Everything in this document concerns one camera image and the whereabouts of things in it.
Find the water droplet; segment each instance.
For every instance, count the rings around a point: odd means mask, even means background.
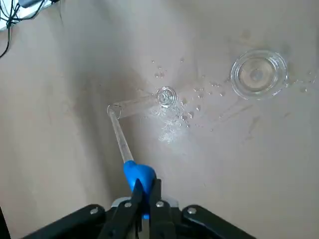
[[[301,87],[301,88],[300,88],[300,92],[301,92],[301,93],[307,92],[307,88],[306,88],[306,87]]]
[[[230,82],[230,78],[227,77],[226,80],[224,80],[224,83]]]
[[[187,99],[183,98],[182,101],[180,102],[181,106],[184,106],[187,104]]]
[[[193,111],[188,112],[188,116],[192,119],[194,117],[194,112]]]

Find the metal screw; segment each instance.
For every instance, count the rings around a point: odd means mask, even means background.
[[[96,207],[96,208],[93,208],[91,211],[90,211],[90,214],[96,214],[97,212],[99,211],[99,209]]]
[[[158,201],[158,202],[156,203],[156,206],[157,206],[158,208],[164,207],[164,203],[163,203],[162,201]]]
[[[130,202],[127,202],[124,204],[124,207],[129,208],[132,204]]]
[[[196,213],[196,209],[195,209],[195,208],[188,208],[188,209],[187,209],[187,212],[188,212],[189,214],[195,214],[195,213]]]

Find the black cable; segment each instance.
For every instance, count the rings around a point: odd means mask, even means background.
[[[13,0],[11,0],[11,8],[10,8],[10,16],[12,16],[12,10],[13,10]],[[4,50],[4,52],[0,55],[0,58],[2,58],[6,52],[9,50],[9,46],[10,46],[10,28],[11,28],[11,18],[9,17],[7,22],[6,22],[6,27],[8,29],[8,40],[7,40],[7,43],[6,43],[6,48]]]
[[[0,20],[6,21],[6,28],[7,28],[7,30],[8,30],[8,38],[7,38],[6,47],[5,47],[4,52],[0,55],[0,59],[1,59],[1,58],[8,52],[8,50],[9,50],[10,37],[11,37],[11,35],[10,35],[10,30],[11,30],[12,26],[16,24],[15,21],[20,22],[20,21],[24,21],[24,20],[33,19],[35,16],[37,16],[37,14],[38,14],[39,11],[41,10],[41,8],[42,8],[42,6],[43,6],[43,4],[44,4],[44,2],[45,2],[45,0],[42,0],[40,6],[38,7],[38,9],[35,11],[35,13],[34,13],[32,16],[24,17],[24,18],[19,18],[19,17],[17,17],[17,13],[18,13],[18,11],[19,11],[19,9],[20,9],[21,6],[20,6],[19,3],[17,3],[17,4],[15,5],[14,9],[13,9],[13,1],[14,1],[14,0],[11,0],[11,7],[10,7],[10,14],[9,14],[9,16],[7,16],[7,15],[5,14],[5,12],[4,12],[4,10],[3,10],[2,6],[1,6],[1,2],[0,2],[0,12],[2,12],[3,15],[8,18],[8,19],[4,19],[4,18],[0,17]]]
[[[42,2],[41,2],[41,4],[40,4],[40,6],[38,7],[38,9],[35,11],[35,13],[32,15],[32,16],[27,16],[27,17],[24,17],[24,18],[13,18],[13,20],[15,20],[15,21],[24,21],[24,20],[31,20],[31,19],[33,19],[34,17],[36,17],[37,15],[38,15],[38,13],[39,13],[39,11],[41,10],[41,8],[42,8],[42,6],[43,6],[43,4],[45,3],[45,0],[42,0]]]

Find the glass tube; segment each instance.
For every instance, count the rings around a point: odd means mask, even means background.
[[[122,101],[108,106],[107,112],[114,112],[117,119],[125,118],[145,111],[153,106],[170,108],[175,105],[177,96],[173,88],[163,86],[158,89],[155,95],[140,97],[134,100]]]

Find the tabletop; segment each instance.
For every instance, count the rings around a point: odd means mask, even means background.
[[[10,232],[128,195],[107,105],[171,86],[184,120],[152,110],[120,119],[163,194],[257,238],[318,238],[318,9],[316,0],[68,0],[18,24],[0,64]],[[245,100],[229,81],[253,49],[287,63],[287,85],[269,99]]]

